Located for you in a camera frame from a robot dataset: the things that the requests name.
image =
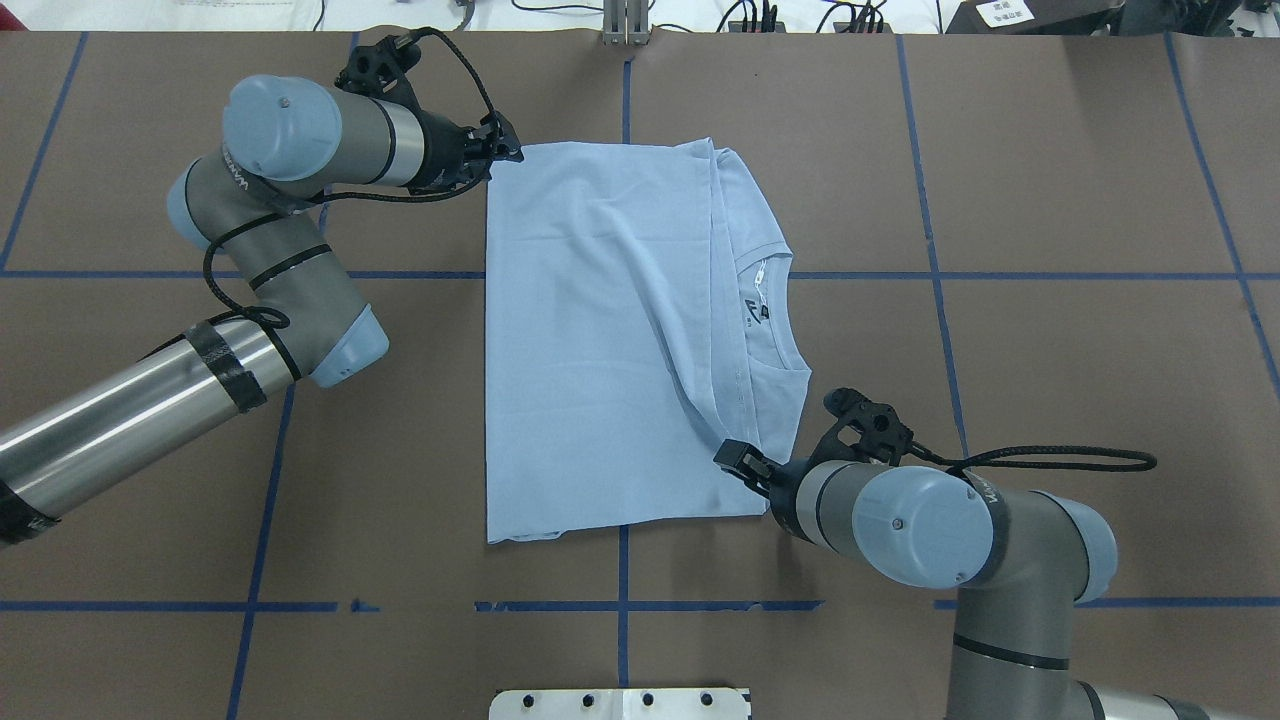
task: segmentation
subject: fabric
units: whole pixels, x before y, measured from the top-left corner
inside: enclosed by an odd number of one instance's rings
[[[809,368],[746,165],[710,140],[525,158],[489,183],[489,542],[763,512],[712,457],[733,438],[787,459]]]

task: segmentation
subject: white metal plate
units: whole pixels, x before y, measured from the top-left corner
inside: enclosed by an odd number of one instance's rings
[[[506,691],[489,720],[751,720],[750,697],[737,688]]]

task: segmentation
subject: robotic arm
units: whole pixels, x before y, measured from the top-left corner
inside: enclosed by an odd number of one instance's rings
[[[1244,720],[1071,680],[1073,605],[1106,592],[1117,564],[1115,536],[1091,507],[1000,489],[969,470],[979,464],[1146,470],[1153,457],[1030,447],[947,461],[916,443],[893,407],[858,391],[833,391],[824,405],[838,420],[810,457],[783,465],[745,442],[724,441],[716,462],[767,497],[787,533],[863,559],[902,584],[959,588],[947,720]],[[846,427],[859,433],[850,446],[838,438]],[[993,460],[1055,452],[1139,462]],[[908,454],[951,468],[899,466]]]
[[[489,110],[477,128],[422,110],[404,73],[417,41],[439,37]],[[253,76],[232,90],[223,146],[193,161],[169,193],[178,232],[205,252],[205,278],[229,313],[188,328],[132,368],[0,433],[0,547],[63,514],[266,397],[310,377],[332,387],[388,350],[372,309],[305,213],[348,197],[445,200],[475,187],[520,141],[479,76],[434,28],[356,47],[324,88]],[[408,195],[325,193],[330,183]],[[218,287],[225,252],[255,292],[243,307]]]

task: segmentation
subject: light blue joint cap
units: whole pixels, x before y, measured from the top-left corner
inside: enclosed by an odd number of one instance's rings
[[[342,141],[342,113],[329,91],[300,77],[250,76],[223,108],[232,158],[271,181],[308,178],[329,164]]]
[[[1065,510],[1071,521],[1075,523],[1080,539],[1084,541],[1084,553],[1089,559],[1089,582],[1084,584],[1084,593],[1075,598],[1075,602],[1089,602],[1102,597],[1111,587],[1111,578],[1116,577],[1116,570],[1120,568],[1120,548],[1116,546],[1116,536],[1111,532],[1111,525],[1088,505],[1038,489],[1032,492],[1043,495]]]
[[[338,345],[312,370],[311,379],[320,387],[333,387],[387,355],[388,347],[390,341],[374,316],[374,307],[365,305]]]
[[[945,589],[973,579],[987,564],[995,527],[969,483],[906,466],[876,475],[858,495],[854,539],[886,577]]]
[[[197,161],[192,160],[187,165],[187,169],[174,181],[173,187],[169,188],[169,196],[165,199],[165,206],[169,210],[169,223],[178,231],[178,234],[191,241],[192,245],[204,252],[209,249],[209,238],[196,227],[196,220],[191,218],[191,208],[187,205],[187,178],[191,176],[191,169],[196,167]]]

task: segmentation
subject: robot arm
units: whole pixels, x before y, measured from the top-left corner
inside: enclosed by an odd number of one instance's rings
[[[422,110],[404,77],[416,42],[440,37],[463,60],[489,114],[479,128]],[[230,94],[223,146],[169,193],[180,234],[225,252],[259,304],[197,323],[102,383],[0,433],[0,547],[58,519],[305,377],[332,387],[388,350],[387,334],[316,225],[302,214],[334,199],[433,201],[460,195],[494,160],[522,160],[457,47],[433,28],[352,51],[338,88],[253,76]],[[325,195],[330,183],[406,187],[408,196]]]
[[[1073,606],[1101,597],[1116,571],[1098,512],[964,468],[897,466],[919,446],[892,407],[850,389],[824,404],[840,420],[813,456],[782,465],[726,441],[716,462],[768,497],[787,533],[902,584],[959,589],[947,720],[1243,720],[1071,680]],[[837,439],[845,427],[858,443]]]

